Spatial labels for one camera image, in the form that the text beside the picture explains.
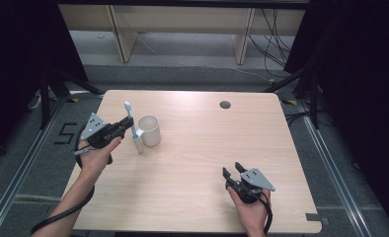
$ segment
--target cable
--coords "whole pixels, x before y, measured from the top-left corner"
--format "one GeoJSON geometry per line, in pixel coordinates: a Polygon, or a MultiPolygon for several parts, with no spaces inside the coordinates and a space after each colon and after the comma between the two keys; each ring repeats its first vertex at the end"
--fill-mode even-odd
{"type": "MultiPolygon", "coordinates": [[[[266,37],[265,35],[263,35],[263,37],[267,40],[267,41],[269,41],[270,39],[268,38],[268,37],[266,37]]],[[[278,44],[276,44],[276,43],[274,43],[274,42],[272,42],[271,41],[271,44],[272,45],[274,45],[274,46],[276,46],[276,47],[279,47],[279,45],[278,44]]],[[[284,50],[284,51],[286,51],[286,52],[290,52],[290,48],[286,45],[286,44],[284,44],[284,43],[282,43],[285,47],[281,47],[280,49],[281,50],[284,50]]]]}
{"type": "MultiPolygon", "coordinates": [[[[268,20],[268,18],[267,18],[267,16],[266,16],[266,13],[265,13],[264,9],[262,9],[262,13],[263,13],[263,16],[265,17],[266,23],[268,24],[269,30],[271,31],[271,38],[268,40],[268,45],[267,45],[266,50],[265,50],[265,51],[269,51],[269,47],[270,47],[270,45],[271,45],[272,38],[274,37],[274,33],[273,33],[273,29],[272,29],[271,24],[270,24],[270,22],[269,22],[269,20],[268,20]]],[[[268,73],[269,73],[271,76],[279,77],[279,76],[274,75],[274,74],[272,74],[272,73],[269,72],[268,66],[267,66],[267,58],[266,58],[266,57],[265,57],[265,68],[266,68],[266,70],[268,71],[268,73]]]]}
{"type": "MultiPolygon", "coordinates": [[[[77,139],[75,140],[75,148],[76,148],[77,151],[85,151],[85,150],[88,151],[88,150],[89,150],[88,147],[89,147],[90,145],[85,146],[85,147],[81,148],[80,150],[78,150],[78,143],[80,142],[80,134],[81,134],[81,132],[84,130],[84,128],[85,128],[85,125],[83,125],[83,126],[80,128],[80,131],[78,132],[78,135],[77,135],[77,139]]],[[[75,156],[75,157],[76,157],[76,162],[78,163],[78,165],[79,165],[80,168],[81,168],[81,159],[80,159],[79,155],[78,155],[78,156],[75,156]]],[[[32,236],[35,232],[37,232],[38,230],[44,228],[46,225],[51,224],[51,223],[53,223],[53,222],[55,222],[55,221],[57,221],[57,220],[60,220],[60,219],[62,219],[62,218],[65,218],[66,216],[68,216],[68,215],[74,213],[75,211],[81,209],[81,208],[82,208],[84,205],[86,205],[86,204],[90,201],[90,199],[93,197],[94,191],[95,191],[95,187],[93,186],[93,188],[90,190],[90,192],[87,194],[87,196],[84,198],[83,201],[81,201],[80,203],[78,203],[78,204],[75,205],[74,207],[72,207],[72,208],[70,208],[70,209],[68,209],[68,210],[65,210],[65,211],[63,211],[63,212],[61,212],[61,213],[59,213],[59,214],[57,214],[57,215],[54,215],[53,217],[50,217],[50,218],[48,218],[48,219],[46,219],[46,220],[43,220],[43,221],[41,221],[40,223],[38,223],[37,225],[35,225],[35,226],[32,228],[32,230],[31,230],[31,236],[32,236]]]]}
{"type": "Polygon", "coordinates": [[[76,206],[74,206],[74,207],[72,207],[72,208],[70,208],[70,209],[68,209],[68,210],[66,210],[66,211],[64,211],[64,212],[62,212],[62,213],[59,213],[59,214],[57,214],[57,215],[54,215],[53,217],[50,217],[50,218],[48,218],[48,219],[46,219],[46,220],[44,220],[44,221],[41,221],[40,223],[38,223],[37,225],[35,225],[34,228],[32,228],[32,230],[31,230],[31,236],[32,236],[35,232],[37,232],[38,230],[44,228],[46,225],[51,224],[51,223],[53,223],[53,222],[55,222],[55,221],[57,221],[57,220],[60,220],[60,219],[62,219],[62,218],[64,218],[64,217],[66,217],[66,216],[68,216],[68,215],[74,213],[75,211],[81,209],[81,208],[82,208],[84,205],[86,205],[86,204],[90,201],[90,199],[93,197],[94,191],[95,191],[95,188],[93,187],[93,188],[91,189],[90,193],[87,194],[86,198],[85,198],[83,201],[81,201],[81,203],[77,204],[76,206]]]}
{"type": "Polygon", "coordinates": [[[284,66],[284,63],[280,60],[278,60],[275,56],[271,55],[270,53],[266,52],[264,49],[262,49],[254,40],[251,36],[250,37],[250,40],[251,42],[253,43],[253,45],[256,47],[256,49],[259,50],[259,52],[261,52],[262,54],[264,54],[265,56],[269,57],[271,60],[273,60],[275,63],[277,63],[278,65],[280,66],[284,66]]]}
{"type": "Polygon", "coordinates": [[[286,52],[290,52],[291,49],[288,45],[286,45],[286,43],[283,42],[283,40],[281,39],[281,37],[279,35],[276,35],[278,40],[281,42],[281,44],[283,44],[284,47],[280,46],[280,48],[286,52]]]}
{"type": "MultiPolygon", "coordinates": [[[[326,110],[324,109],[318,109],[317,110],[317,113],[325,113],[326,110]]],[[[310,111],[307,111],[307,112],[301,112],[301,113],[297,113],[297,114],[291,114],[291,115],[285,115],[286,116],[286,121],[287,121],[287,126],[291,126],[292,123],[298,119],[298,118],[301,118],[301,117],[305,117],[305,116],[310,116],[311,115],[311,112],[310,111]]],[[[334,126],[334,125],[329,125],[329,124],[326,124],[326,123],[322,123],[322,125],[326,125],[326,126],[334,126]]]]}
{"type": "Polygon", "coordinates": [[[267,202],[263,201],[260,197],[257,197],[256,195],[253,195],[253,197],[256,198],[259,202],[261,202],[262,205],[265,206],[266,211],[268,212],[268,220],[266,221],[266,225],[264,227],[265,235],[267,235],[272,225],[272,208],[271,204],[269,203],[269,199],[265,195],[265,193],[262,192],[262,195],[266,198],[267,202]]]}
{"type": "Polygon", "coordinates": [[[286,63],[287,57],[286,57],[286,55],[284,55],[284,52],[281,49],[281,46],[280,46],[280,43],[279,43],[281,41],[281,38],[280,38],[280,36],[277,33],[276,19],[277,19],[277,9],[273,9],[273,32],[274,32],[274,39],[277,42],[278,51],[280,52],[280,56],[283,59],[283,62],[286,63]]]}

